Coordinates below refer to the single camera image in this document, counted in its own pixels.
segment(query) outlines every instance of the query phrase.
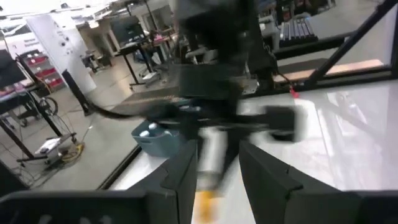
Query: red tag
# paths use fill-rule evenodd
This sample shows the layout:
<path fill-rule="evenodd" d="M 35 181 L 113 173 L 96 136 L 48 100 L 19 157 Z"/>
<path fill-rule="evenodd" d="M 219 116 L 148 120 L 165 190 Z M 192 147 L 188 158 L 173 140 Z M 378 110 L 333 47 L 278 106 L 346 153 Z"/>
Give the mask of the red tag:
<path fill-rule="evenodd" d="M 298 98 L 300 95 L 296 91 L 294 91 L 293 87 L 290 87 L 290 94 L 293 96 L 293 98 Z"/>

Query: keyboard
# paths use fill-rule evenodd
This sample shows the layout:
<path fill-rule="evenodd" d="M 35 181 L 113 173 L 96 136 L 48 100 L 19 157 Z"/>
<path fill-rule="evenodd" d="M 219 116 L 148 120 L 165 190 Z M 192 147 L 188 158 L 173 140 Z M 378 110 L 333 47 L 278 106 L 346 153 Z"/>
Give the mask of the keyboard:
<path fill-rule="evenodd" d="M 308 19 L 292 19 L 280 27 L 279 47 L 290 47 L 318 41 Z"/>

